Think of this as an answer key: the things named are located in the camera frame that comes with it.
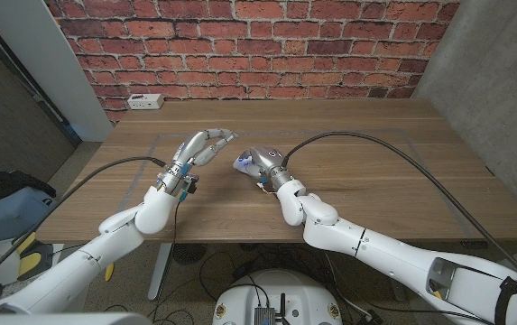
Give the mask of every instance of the wall outlet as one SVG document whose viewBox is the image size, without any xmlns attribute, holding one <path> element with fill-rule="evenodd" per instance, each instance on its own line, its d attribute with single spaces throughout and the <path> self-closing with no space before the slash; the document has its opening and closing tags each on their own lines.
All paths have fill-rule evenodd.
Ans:
<svg viewBox="0 0 517 325">
<path fill-rule="evenodd" d="M 128 98 L 131 109 L 158 109 L 164 98 L 160 94 L 133 94 Z"/>
</svg>

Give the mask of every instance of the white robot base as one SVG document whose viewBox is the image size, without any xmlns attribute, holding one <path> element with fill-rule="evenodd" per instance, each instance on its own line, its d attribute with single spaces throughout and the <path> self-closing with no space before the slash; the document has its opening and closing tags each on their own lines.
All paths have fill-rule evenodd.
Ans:
<svg viewBox="0 0 517 325">
<path fill-rule="evenodd" d="M 269 308 L 264 292 L 253 286 L 253 280 L 268 294 Z M 258 271 L 233 283 L 218 298 L 212 324 L 272 325 L 276 320 L 291 325 L 342 324 L 337 301 L 325 287 L 304 274 L 282 269 Z"/>
</svg>

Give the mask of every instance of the concrete wall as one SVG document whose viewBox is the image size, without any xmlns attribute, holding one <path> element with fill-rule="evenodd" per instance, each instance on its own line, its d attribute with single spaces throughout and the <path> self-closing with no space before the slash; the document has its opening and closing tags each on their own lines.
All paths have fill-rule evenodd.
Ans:
<svg viewBox="0 0 517 325">
<path fill-rule="evenodd" d="M 416 88 L 517 198 L 517 1 L 466 0 Z"/>
</svg>

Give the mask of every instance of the table top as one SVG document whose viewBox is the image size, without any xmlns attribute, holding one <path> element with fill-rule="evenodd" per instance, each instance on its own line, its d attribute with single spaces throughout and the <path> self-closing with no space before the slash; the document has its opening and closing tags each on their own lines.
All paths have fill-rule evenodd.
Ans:
<svg viewBox="0 0 517 325">
<path fill-rule="evenodd" d="M 425 166 L 502 241 L 517 241 L 517 201 L 434 107 L 418 99 L 182 101 L 155 111 L 130 111 L 73 185 L 114 160 L 152 155 L 170 162 L 198 130 L 227 128 L 240 138 L 199 175 L 198 190 L 180 205 L 176 242 L 301 242 L 302 226 L 288 226 L 275 195 L 262 192 L 232 167 L 251 146 L 287 153 L 313 135 L 349 130 L 394 144 Z M 482 236 L 422 174 L 379 144 L 327 137 L 298 150 L 288 168 L 309 192 L 341 218 L 407 241 L 459 241 Z M 117 165 L 90 180 L 40 227 L 48 243 L 83 243 L 99 224 L 143 200 L 161 169 L 150 162 Z M 146 240 L 171 242 L 173 216 Z"/>
</svg>

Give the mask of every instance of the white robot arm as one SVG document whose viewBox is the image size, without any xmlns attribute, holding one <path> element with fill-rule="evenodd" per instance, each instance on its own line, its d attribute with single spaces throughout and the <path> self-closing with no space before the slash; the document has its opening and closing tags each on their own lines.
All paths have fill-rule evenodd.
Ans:
<svg viewBox="0 0 517 325">
<path fill-rule="evenodd" d="M 311 246 L 340 252 L 403 283 L 440 311 L 475 316 L 494 324 L 517 324 L 517 273 L 482 258 L 407 245 L 340 218 L 337 211 L 282 168 L 282 154 L 253 147 L 234 163 L 239 171 L 270 184 L 291 226 L 304 224 Z M 480 324 L 447 315 L 457 324 Z"/>
<path fill-rule="evenodd" d="M 100 236 L 53 266 L 20 292 L 0 301 L 0 313 L 35 314 L 63 311 L 70 301 L 108 265 L 135 250 L 143 234 L 164 228 L 173 207 L 196 189 L 192 165 L 209 163 L 216 153 L 238 137 L 226 129 L 209 129 L 191 135 L 176 152 L 172 164 L 158 175 L 143 203 L 116 213 L 99 226 Z M 220 138 L 207 150 L 209 139 Z"/>
</svg>

